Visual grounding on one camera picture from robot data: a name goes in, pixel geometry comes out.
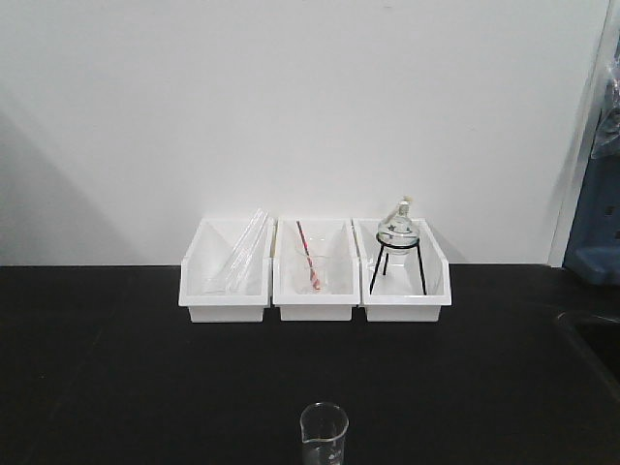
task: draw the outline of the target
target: plastic bag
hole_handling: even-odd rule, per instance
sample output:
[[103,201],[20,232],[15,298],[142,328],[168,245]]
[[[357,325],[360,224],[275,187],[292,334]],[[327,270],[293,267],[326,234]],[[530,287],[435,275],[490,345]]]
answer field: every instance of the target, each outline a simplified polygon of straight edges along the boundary
[[592,158],[620,156],[620,60],[609,66],[609,84],[605,92],[601,119],[594,136]]

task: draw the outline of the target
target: stand leg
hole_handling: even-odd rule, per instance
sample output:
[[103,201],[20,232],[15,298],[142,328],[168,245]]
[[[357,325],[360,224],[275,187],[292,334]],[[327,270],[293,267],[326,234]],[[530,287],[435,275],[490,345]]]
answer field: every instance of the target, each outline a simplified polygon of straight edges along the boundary
[[422,253],[419,250],[419,243],[416,248],[418,249],[419,277],[422,280],[422,290],[424,295],[426,295],[426,280],[424,279],[424,267],[422,266]]
[[386,261],[384,264],[384,276],[386,275],[386,271],[388,271],[388,260],[389,260],[389,253],[386,252]]
[[372,273],[372,281],[370,281],[370,293],[372,294],[372,288],[375,287],[375,279],[377,278],[377,271],[379,271],[379,264],[381,263],[381,257],[384,254],[384,245],[381,244],[381,249],[379,250],[379,257],[377,257],[377,262],[375,263],[375,272]]

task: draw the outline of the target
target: beaker rim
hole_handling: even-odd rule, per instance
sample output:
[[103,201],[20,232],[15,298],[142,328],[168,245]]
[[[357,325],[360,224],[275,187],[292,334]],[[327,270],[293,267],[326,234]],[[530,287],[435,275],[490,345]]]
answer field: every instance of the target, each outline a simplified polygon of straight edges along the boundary
[[333,441],[337,441],[338,439],[342,438],[345,434],[347,434],[347,429],[349,429],[349,417],[347,416],[345,409],[343,409],[339,405],[334,404],[333,402],[315,402],[314,404],[310,404],[305,409],[303,409],[303,412],[301,412],[301,416],[299,417],[299,426],[301,427],[302,435],[303,435],[303,417],[305,416],[306,412],[308,412],[310,409],[313,409],[315,407],[332,407],[336,409],[344,417],[345,425],[342,428],[342,431],[340,432],[340,434],[336,436],[333,436],[331,438],[312,438],[312,439],[301,438],[302,444],[331,443]]

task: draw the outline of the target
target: glass beaker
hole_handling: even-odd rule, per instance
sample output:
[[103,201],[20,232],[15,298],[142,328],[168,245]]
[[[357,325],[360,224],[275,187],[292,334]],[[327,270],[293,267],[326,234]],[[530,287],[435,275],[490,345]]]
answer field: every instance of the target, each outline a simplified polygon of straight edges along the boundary
[[296,261],[294,289],[298,294],[329,294],[329,257],[301,256]]
[[342,465],[349,419],[330,402],[310,404],[301,413],[301,457],[303,465]]

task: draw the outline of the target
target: blue object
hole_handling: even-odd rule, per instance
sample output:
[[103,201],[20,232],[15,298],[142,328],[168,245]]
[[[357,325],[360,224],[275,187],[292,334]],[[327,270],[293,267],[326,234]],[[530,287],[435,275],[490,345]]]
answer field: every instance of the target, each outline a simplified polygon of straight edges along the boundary
[[564,267],[591,284],[620,286],[620,157],[588,163]]

